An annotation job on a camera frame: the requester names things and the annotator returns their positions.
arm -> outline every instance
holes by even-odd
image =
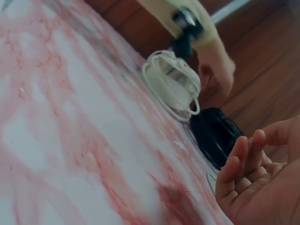
[[[192,10],[201,25],[204,33],[193,43],[194,47],[203,46],[218,38],[218,32],[210,19],[210,15],[198,0],[138,0],[160,23],[175,37],[181,34],[180,28],[173,22],[172,14],[181,7]]]
[[[175,37],[181,34],[172,14],[180,7],[193,11],[204,28],[204,33],[192,43],[197,52],[202,90],[213,84],[220,85],[229,94],[233,85],[235,64],[229,58],[210,15],[198,0],[137,0]]]

wooden floor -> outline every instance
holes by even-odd
[[[289,7],[277,10],[229,50],[237,65],[230,97],[205,93],[202,107],[220,107],[248,136],[300,114],[300,16],[296,15]],[[284,147],[266,152],[274,161],[287,158]]]

black clamp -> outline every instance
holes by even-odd
[[[183,7],[173,14],[172,20],[182,30],[182,34],[172,42],[171,47],[176,57],[190,58],[193,56],[191,42],[199,38],[204,32],[203,26],[200,24],[195,14],[188,8]]]

coiled black cable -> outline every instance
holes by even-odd
[[[218,170],[226,164],[237,138],[244,135],[218,108],[204,109],[192,116],[190,128],[200,151]]]

white cable coil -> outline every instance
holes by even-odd
[[[192,115],[199,114],[199,76],[174,52],[162,50],[151,54],[142,67],[142,75],[152,94],[176,119],[188,121]],[[196,111],[189,106],[193,101]],[[186,112],[187,117],[182,117],[174,109]]]

